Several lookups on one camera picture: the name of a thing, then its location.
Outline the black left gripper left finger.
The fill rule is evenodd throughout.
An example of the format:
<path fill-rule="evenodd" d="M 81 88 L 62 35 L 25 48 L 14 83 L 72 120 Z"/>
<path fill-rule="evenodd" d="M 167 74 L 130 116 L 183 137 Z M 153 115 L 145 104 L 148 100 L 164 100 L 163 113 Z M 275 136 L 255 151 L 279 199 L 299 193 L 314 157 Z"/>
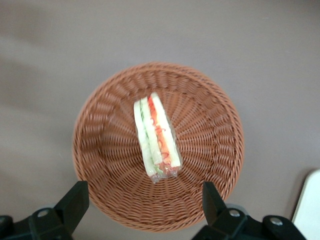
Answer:
<path fill-rule="evenodd" d="M 53 207 L 43 207 L 23 220 L 0 216 L 2 240 L 71 240 L 90 205 L 87 181 L 78 181 Z"/>

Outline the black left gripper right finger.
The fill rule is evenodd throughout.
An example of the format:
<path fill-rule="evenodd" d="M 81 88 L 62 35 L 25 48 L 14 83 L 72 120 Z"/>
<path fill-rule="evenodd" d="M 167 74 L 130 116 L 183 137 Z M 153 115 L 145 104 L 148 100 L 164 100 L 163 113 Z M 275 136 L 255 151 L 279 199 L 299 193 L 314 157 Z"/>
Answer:
<path fill-rule="evenodd" d="M 287 218 L 267 215 L 262 222 L 236 207 L 228 207 L 213 182 L 202 186 L 202 208 L 207 225 L 194 240 L 304 240 L 305 237 Z"/>

